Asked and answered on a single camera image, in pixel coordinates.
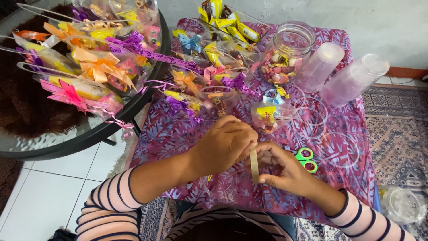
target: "pink striped shirt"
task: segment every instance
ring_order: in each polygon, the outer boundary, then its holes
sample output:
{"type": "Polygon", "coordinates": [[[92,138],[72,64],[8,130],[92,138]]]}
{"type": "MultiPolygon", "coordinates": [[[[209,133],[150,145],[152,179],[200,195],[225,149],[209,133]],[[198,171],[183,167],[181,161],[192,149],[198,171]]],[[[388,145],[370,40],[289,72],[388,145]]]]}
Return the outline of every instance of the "pink striped shirt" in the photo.
{"type": "MultiPolygon", "coordinates": [[[[134,168],[119,173],[92,190],[82,208],[82,215],[77,219],[75,240],[140,240],[135,210],[144,204],[138,202],[130,190],[130,175],[133,170],[134,168]]],[[[407,231],[369,206],[362,204],[351,193],[341,191],[347,195],[346,204],[340,213],[329,218],[353,241],[415,240],[407,231]]],[[[210,221],[205,217],[244,218],[268,231],[276,240],[292,240],[266,213],[229,207],[216,207],[210,211],[202,209],[186,211],[173,226],[166,240],[173,240],[195,225],[210,221]]]]}

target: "scissors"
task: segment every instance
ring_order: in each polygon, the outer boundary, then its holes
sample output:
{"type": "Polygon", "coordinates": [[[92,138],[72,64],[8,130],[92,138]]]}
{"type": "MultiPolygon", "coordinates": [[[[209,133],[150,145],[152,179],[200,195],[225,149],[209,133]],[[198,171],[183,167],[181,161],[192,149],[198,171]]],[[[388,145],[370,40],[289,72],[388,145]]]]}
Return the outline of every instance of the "scissors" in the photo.
{"type": "Polygon", "coordinates": [[[309,172],[309,173],[314,173],[318,170],[318,165],[312,161],[309,160],[311,158],[314,157],[314,152],[306,147],[300,148],[297,151],[297,154],[295,155],[296,159],[300,161],[300,164],[302,164],[302,166],[309,172]],[[304,151],[308,151],[309,152],[309,157],[305,157],[302,155],[302,153],[304,151]]]}

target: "hand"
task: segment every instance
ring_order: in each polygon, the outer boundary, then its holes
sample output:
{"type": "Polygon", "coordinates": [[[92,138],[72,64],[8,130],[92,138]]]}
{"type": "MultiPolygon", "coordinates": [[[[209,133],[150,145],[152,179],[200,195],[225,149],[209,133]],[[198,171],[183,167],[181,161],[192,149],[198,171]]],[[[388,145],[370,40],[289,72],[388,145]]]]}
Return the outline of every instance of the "hand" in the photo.
{"type": "Polygon", "coordinates": [[[236,117],[222,117],[188,151],[190,167],[199,177],[224,172],[250,155],[258,137],[251,126],[236,117]]]}
{"type": "MultiPolygon", "coordinates": [[[[272,142],[263,142],[257,146],[257,160],[259,168],[278,165],[281,175],[261,174],[259,182],[264,183],[292,194],[309,197],[319,180],[312,176],[294,157],[272,142]]],[[[251,169],[250,159],[245,161],[245,166],[251,169]]]]}

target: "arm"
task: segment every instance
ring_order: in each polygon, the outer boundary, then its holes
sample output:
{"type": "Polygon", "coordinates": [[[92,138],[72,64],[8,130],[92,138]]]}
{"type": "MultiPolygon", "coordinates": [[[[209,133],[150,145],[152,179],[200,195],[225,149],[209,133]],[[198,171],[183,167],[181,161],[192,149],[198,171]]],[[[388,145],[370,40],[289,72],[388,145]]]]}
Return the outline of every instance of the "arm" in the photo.
{"type": "Polygon", "coordinates": [[[259,164],[279,165],[278,176],[262,174],[265,183],[292,194],[304,196],[320,207],[327,217],[354,241],[414,241],[415,238],[369,206],[362,204],[346,190],[337,191],[315,178],[294,155],[276,144],[265,142],[257,146],[259,164]]]}
{"type": "Polygon", "coordinates": [[[109,178],[92,190],[77,219],[77,241],[138,241],[135,209],[161,193],[206,175],[223,172],[250,153],[257,133],[233,116],[218,120],[184,154],[147,163],[109,178]]]}

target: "blue jeans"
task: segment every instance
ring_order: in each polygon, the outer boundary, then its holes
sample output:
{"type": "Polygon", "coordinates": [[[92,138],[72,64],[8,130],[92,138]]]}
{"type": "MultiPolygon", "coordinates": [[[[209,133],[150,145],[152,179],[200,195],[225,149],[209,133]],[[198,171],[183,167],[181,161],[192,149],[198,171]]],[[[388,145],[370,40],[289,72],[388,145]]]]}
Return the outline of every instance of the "blue jeans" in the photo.
{"type": "MultiPolygon", "coordinates": [[[[193,208],[195,206],[194,203],[183,201],[183,200],[177,200],[177,214],[178,218],[181,218],[181,215],[188,209],[193,208]]],[[[273,213],[267,213],[275,222],[281,226],[282,229],[284,229],[288,235],[293,240],[297,240],[297,234],[296,229],[294,228],[294,218],[288,215],[280,215],[280,214],[273,214],[273,213]]]]}

